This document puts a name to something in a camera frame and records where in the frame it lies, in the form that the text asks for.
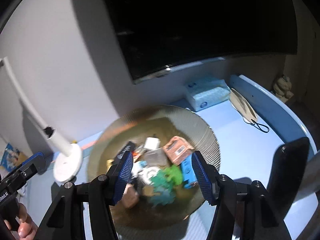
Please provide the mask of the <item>person's left hand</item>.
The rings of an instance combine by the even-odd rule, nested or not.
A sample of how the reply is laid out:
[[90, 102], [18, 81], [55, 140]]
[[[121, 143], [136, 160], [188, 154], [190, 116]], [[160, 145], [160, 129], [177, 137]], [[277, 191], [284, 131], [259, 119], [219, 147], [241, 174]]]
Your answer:
[[21, 203], [19, 204], [18, 218], [20, 220], [20, 226], [17, 231], [12, 231], [11, 224], [7, 220], [4, 220], [7, 228], [11, 231], [11, 234], [15, 239], [33, 240], [38, 227], [27, 213], [26, 207]]

